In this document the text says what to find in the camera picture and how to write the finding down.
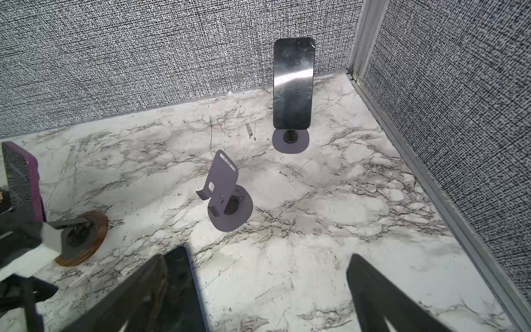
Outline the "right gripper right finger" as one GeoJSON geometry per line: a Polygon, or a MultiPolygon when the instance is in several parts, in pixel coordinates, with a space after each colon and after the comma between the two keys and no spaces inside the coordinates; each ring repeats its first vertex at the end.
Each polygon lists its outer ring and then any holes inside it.
{"type": "Polygon", "coordinates": [[[351,256],[347,282],[362,331],[449,331],[361,255],[351,256]]]}

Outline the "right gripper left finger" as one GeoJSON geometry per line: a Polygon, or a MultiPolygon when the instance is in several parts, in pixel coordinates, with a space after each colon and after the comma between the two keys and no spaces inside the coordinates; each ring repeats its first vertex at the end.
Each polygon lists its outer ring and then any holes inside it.
{"type": "Polygon", "coordinates": [[[153,331],[167,290],[167,265],[155,255],[65,331],[153,331]]]}

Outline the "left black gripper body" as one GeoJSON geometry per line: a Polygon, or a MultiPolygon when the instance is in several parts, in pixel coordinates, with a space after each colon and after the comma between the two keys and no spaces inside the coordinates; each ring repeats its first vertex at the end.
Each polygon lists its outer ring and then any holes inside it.
{"type": "Polygon", "coordinates": [[[35,277],[11,275],[1,282],[1,317],[8,311],[22,308],[27,331],[44,331],[44,321],[36,304],[57,293],[58,287],[35,277]]]}

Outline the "blue case phone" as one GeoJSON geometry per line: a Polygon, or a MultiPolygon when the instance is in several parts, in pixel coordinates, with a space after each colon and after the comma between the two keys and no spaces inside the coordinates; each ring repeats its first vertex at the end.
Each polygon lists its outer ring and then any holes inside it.
{"type": "Polygon", "coordinates": [[[207,331],[203,303],[185,246],[164,255],[167,290],[156,325],[157,331],[207,331]]]}

